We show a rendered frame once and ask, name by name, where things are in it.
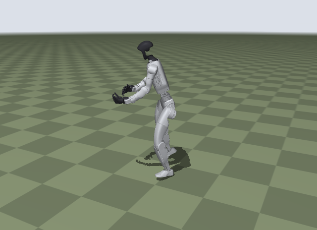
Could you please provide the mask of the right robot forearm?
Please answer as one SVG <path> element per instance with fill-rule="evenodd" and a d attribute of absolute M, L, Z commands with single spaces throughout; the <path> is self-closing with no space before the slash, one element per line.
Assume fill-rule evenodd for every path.
<path fill-rule="evenodd" d="M 143 86 L 145 86 L 144 80 L 142 80 L 139 84 L 135 85 L 132 89 L 132 92 L 138 92 Z"/>

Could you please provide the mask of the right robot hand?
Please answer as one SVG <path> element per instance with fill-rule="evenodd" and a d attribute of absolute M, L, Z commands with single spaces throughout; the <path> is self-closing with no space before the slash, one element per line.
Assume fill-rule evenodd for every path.
<path fill-rule="evenodd" d="M 129 86 L 129 85 L 127 84 L 127 86 L 123 87 L 123 89 L 122 89 L 122 90 L 123 90 L 123 91 L 122 91 L 122 95 L 124 96 L 125 93 L 131 92 L 132 89 L 133 89 L 133 87 L 134 87 L 133 85 L 130 85 L 130 86 Z"/>

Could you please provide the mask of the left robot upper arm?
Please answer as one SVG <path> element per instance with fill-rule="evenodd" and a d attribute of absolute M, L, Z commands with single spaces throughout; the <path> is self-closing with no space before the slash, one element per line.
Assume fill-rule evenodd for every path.
<path fill-rule="evenodd" d="M 147 77 L 146 77 L 146 81 L 145 81 L 146 85 L 143 86 L 143 87 L 147 88 L 147 90 L 148 90 L 146 94 L 148 94 L 151 90 L 153 80 L 154 80 L 155 75 L 157 74 L 157 71 L 158 71 L 158 66 L 155 64 L 151 64 L 148 67 Z"/>

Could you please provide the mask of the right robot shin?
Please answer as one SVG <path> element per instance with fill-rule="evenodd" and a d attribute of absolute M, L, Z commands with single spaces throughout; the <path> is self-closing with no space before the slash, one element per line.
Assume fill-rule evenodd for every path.
<path fill-rule="evenodd" d="M 168 150 L 167 152 L 171 151 L 170 145 L 169 145 L 170 139 L 169 139 L 168 133 L 166 135 L 164 135 L 162 140 L 165 142 L 166 149 Z"/>

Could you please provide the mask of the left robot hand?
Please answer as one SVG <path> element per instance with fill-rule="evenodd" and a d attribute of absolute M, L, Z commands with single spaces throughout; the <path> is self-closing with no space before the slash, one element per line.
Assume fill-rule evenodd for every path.
<path fill-rule="evenodd" d="M 114 96 L 114 94 L 117 96 Z M 112 98 L 113 98 L 113 101 L 115 101 L 115 103 L 116 104 L 124 104 L 125 102 L 124 102 L 124 100 L 127 100 L 127 99 L 129 99 L 129 97 L 120 97 L 120 96 L 118 96 L 116 93 L 114 93 L 113 95 L 112 95 Z"/>

